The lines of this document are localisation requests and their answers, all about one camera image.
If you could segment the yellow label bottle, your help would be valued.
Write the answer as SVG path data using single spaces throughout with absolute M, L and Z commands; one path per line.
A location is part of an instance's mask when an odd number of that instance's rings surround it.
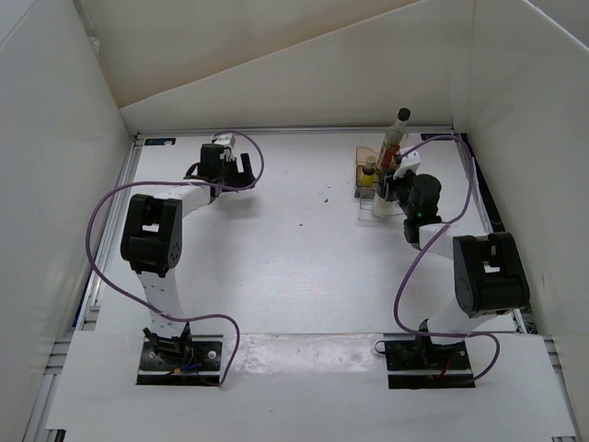
M 375 163 L 376 158 L 374 156 L 368 156 L 365 159 L 359 181 L 361 187 L 373 188 L 375 180 Z

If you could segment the white powder jar black cap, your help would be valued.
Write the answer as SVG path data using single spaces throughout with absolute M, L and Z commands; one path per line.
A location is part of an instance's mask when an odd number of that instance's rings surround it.
M 395 201 L 387 201 L 383 197 L 375 194 L 371 208 L 372 214 L 377 217 L 386 218 L 402 215 L 403 212 Z

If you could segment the red label sauce bottle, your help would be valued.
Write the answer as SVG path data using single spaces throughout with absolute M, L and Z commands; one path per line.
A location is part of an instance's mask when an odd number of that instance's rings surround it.
M 409 119 L 410 109 L 400 108 L 398 110 L 397 119 L 385 132 L 379 156 L 376 161 L 377 170 L 384 172 L 390 169 L 393 156 L 399 152 L 401 143 L 406 136 L 407 122 Z

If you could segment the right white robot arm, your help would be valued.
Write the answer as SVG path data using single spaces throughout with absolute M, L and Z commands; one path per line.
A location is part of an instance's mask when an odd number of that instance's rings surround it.
M 458 235 L 453 222 L 438 215 L 442 185 L 428 174 L 388 173 L 382 193 L 397 203 L 405 219 L 404 236 L 422 258 L 431 251 L 453 263 L 455 297 L 438 314 L 420 324 L 413 345 L 416 362 L 438 366 L 454 345 L 464 342 L 484 322 L 528 303 L 530 289 L 514 237 Z

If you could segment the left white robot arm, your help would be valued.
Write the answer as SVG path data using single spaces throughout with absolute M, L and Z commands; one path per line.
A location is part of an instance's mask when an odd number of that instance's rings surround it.
M 175 268 L 183 246 L 183 219 L 213 203 L 224 192 L 251 188 L 254 177 L 249 155 L 236 158 L 232 134 L 217 135 L 200 151 L 200 160 L 190 166 L 186 186 L 174 186 L 156 195 L 135 194 L 128 206 L 121 238 L 121 256 L 130 264 L 152 307 L 147 339 L 163 341 L 161 357 L 173 368 L 188 365 L 190 332 L 179 300 Z

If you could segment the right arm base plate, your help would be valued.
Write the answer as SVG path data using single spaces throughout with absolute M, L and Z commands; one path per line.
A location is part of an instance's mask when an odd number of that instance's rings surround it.
M 386 359 L 390 390 L 445 390 L 476 387 L 464 342 L 435 345 L 426 339 L 380 340 L 374 345 Z

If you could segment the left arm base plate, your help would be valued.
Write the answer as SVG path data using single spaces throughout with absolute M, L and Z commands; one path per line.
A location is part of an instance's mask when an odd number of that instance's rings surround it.
M 144 338 L 135 384 L 213 387 L 220 382 L 224 343 L 220 335 L 196 336 L 179 355 L 165 355 Z

